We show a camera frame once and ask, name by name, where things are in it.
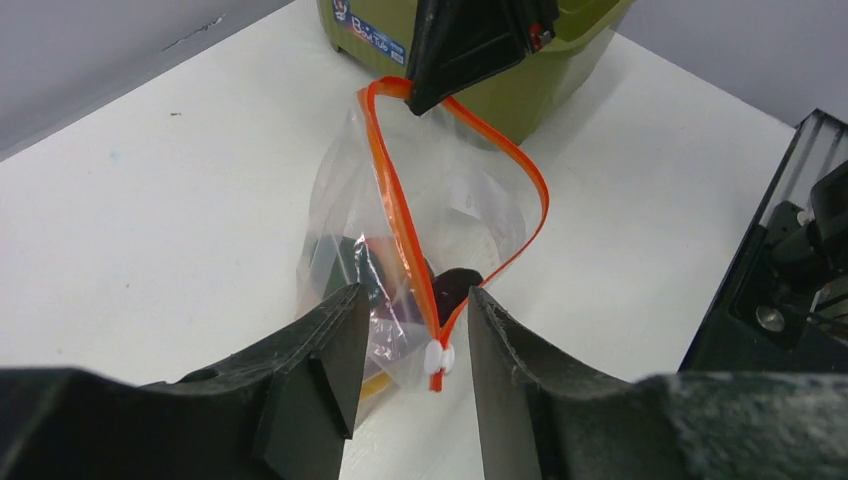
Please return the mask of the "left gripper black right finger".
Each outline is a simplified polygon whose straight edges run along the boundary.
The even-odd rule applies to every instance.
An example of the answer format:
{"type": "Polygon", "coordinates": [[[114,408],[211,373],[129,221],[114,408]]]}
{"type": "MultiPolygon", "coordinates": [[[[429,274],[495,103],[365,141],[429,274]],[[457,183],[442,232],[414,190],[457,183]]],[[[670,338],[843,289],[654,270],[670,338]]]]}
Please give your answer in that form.
{"type": "Polygon", "coordinates": [[[488,479],[843,479],[847,379],[695,372],[630,383],[563,352],[486,290],[468,333],[488,479]]]}

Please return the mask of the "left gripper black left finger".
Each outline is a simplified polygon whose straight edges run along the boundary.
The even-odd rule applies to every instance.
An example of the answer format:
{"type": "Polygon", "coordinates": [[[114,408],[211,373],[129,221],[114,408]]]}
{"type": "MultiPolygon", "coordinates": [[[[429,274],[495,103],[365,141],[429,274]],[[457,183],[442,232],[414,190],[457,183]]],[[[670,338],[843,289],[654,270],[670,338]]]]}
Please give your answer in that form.
{"type": "Polygon", "coordinates": [[[335,479],[369,329],[363,286],[175,383],[1,372],[5,479],[335,479]]]}

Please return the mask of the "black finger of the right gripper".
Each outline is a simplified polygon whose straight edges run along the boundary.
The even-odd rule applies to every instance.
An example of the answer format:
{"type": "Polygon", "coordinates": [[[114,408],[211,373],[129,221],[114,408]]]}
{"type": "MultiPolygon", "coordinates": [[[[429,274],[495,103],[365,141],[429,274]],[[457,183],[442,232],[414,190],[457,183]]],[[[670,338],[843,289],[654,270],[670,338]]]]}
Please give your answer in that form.
{"type": "Polygon", "coordinates": [[[448,97],[504,72],[554,37],[554,0],[419,1],[405,78],[421,116],[448,97]]]}

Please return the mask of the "olive green plastic basket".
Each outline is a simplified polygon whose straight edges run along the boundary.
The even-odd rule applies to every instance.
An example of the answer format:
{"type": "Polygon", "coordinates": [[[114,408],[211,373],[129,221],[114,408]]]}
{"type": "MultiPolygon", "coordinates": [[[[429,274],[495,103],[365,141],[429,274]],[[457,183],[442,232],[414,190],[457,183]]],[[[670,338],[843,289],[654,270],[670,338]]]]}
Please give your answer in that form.
{"type": "Polygon", "coordinates": [[[593,73],[628,1],[319,1],[331,47],[414,84],[421,114],[453,97],[522,143],[593,73]]]}

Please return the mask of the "yellow toy bell pepper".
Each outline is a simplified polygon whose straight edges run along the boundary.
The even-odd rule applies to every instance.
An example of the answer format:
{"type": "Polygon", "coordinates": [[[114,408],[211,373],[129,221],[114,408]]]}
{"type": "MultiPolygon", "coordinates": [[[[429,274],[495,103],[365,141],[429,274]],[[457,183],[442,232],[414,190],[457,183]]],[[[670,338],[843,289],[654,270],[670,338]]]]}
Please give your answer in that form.
{"type": "Polygon", "coordinates": [[[386,372],[380,372],[368,379],[365,379],[361,385],[359,401],[374,397],[381,393],[393,383],[391,377],[386,372]]]}

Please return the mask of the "purple toy eggplant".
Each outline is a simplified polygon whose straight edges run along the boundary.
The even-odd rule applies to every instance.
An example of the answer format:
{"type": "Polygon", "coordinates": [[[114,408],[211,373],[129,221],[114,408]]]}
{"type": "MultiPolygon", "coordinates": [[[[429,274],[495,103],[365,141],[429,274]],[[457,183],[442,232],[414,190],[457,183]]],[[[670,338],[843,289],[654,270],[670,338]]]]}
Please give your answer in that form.
{"type": "MultiPolygon", "coordinates": [[[[480,286],[482,282],[483,276],[478,271],[462,267],[448,269],[432,278],[439,327],[444,327],[453,312],[467,299],[470,288],[480,286]]],[[[411,294],[394,301],[390,312],[402,324],[425,324],[411,294]]]]}

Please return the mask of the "clear zip top bag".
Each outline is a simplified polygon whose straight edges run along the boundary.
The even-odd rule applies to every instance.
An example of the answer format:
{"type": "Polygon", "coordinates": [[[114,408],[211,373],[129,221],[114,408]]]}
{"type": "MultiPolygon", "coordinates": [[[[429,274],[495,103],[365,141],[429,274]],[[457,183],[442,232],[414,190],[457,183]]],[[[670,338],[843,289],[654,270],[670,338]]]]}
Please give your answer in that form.
{"type": "Polygon", "coordinates": [[[454,98],[412,114],[410,88],[387,76],[355,93],[318,167],[296,269],[299,312],[343,286],[364,287],[362,383],[380,372],[393,381],[366,408],[399,388],[440,388],[457,363],[467,299],[439,327],[432,278],[462,267],[492,282],[549,211],[547,183],[517,144],[454,98]],[[424,325],[390,312],[406,294],[424,325]]]}

